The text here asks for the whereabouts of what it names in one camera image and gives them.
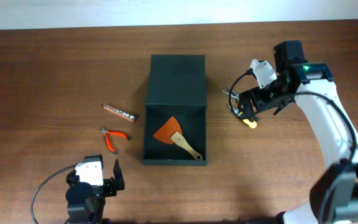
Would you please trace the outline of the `small red cutting pliers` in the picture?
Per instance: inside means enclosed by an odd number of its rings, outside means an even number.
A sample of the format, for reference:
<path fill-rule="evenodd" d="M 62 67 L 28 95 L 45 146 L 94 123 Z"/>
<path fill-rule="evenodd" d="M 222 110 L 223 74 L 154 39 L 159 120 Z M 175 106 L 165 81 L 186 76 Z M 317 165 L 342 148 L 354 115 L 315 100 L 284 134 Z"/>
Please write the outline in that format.
<path fill-rule="evenodd" d="M 123 139 L 125 139 L 127 141 L 129 141 L 131 139 L 131 137 L 129 135 L 127 135 L 126 133 L 121 132 L 121 131 L 110 131 L 110 130 L 105 129 L 105 128 L 100 128 L 100 132 L 104 136 L 104 139 L 106 141 L 107 149 L 113 154 L 118 153 L 116 148 L 114 147 L 114 144 L 112 143 L 112 138 L 113 137 L 120 137 L 120 138 L 123 138 Z"/>

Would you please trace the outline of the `orange black needle-nose pliers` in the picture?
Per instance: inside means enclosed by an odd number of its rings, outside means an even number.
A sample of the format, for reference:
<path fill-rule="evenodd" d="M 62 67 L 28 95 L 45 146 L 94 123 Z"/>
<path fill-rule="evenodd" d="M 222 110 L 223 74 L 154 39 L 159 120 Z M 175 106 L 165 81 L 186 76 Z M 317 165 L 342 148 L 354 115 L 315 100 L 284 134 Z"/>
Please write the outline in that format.
<path fill-rule="evenodd" d="M 230 88 L 229 87 L 226 87 L 226 89 L 227 89 L 227 91 L 223 91 L 223 93 L 225 93 L 225 94 L 229 94 L 229 90 L 230 90 Z M 235 99 L 235 101 L 236 101 L 236 103 L 237 104 L 239 104 L 239 94 L 237 93 L 237 92 L 235 92 L 234 90 L 232 91 L 232 93 L 231 93 L 231 97 L 233 98 L 233 99 Z M 237 108 L 234 108 L 234 112 L 237 114 L 237 115 L 240 115 L 240 112 L 239 112 L 239 110 L 237 109 Z M 259 118 L 258 117 L 256 117 L 256 116 L 252 116 L 251 117 L 251 119 L 250 119 L 252 122 L 258 122 L 259 121 Z"/>

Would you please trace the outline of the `orange scraper with tan handle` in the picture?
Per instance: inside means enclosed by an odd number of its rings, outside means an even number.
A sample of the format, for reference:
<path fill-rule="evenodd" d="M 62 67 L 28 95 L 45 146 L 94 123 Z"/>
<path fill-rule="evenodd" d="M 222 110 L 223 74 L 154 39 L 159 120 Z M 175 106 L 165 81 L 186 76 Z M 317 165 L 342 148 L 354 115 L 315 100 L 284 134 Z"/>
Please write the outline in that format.
<path fill-rule="evenodd" d="M 183 136 L 181 126 L 174 116 L 171 116 L 152 136 L 164 144 L 176 144 L 197 161 L 203 160 L 203 156 L 194 150 Z"/>

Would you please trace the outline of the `yellow black ratchet screwdriver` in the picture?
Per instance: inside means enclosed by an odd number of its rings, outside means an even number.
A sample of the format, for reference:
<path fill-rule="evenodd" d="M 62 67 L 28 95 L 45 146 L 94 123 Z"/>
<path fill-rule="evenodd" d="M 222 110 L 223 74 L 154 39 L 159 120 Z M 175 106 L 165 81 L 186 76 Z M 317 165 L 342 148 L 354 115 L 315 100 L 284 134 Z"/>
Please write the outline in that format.
<path fill-rule="evenodd" d="M 239 111 L 237 108 L 233 108 L 231 107 L 230 105 L 227 105 L 227 107 L 230 109 L 230 110 L 233 110 L 234 114 L 238 117 L 242 116 L 242 112 Z M 248 127 L 254 129 L 257 127 L 257 122 L 254 118 L 251 118 L 251 119 L 242 119 L 242 118 L 239 118 L 244 124 L 248 125 Z"/>

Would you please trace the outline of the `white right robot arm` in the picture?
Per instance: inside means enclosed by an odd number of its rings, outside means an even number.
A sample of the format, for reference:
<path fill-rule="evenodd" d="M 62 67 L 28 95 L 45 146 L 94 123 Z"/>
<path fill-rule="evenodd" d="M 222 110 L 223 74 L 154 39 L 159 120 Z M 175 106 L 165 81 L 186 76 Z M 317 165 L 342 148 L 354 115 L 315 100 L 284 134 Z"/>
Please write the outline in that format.
<path fill-rule="evenodd" d="M 337 94 L 334 77 L 323 62 L 309 62 L 298 40 L 273 49 L 274 64 L 253 59 L 247 74 L 258 85 L 237 96 L 233 114 L 249 124 L 267 110 L 291 103 L 306 116 L 323 154 L 325 171 L 304 205 L 276 215 L 275 223 L 358 222 L 358 133 Z"/>

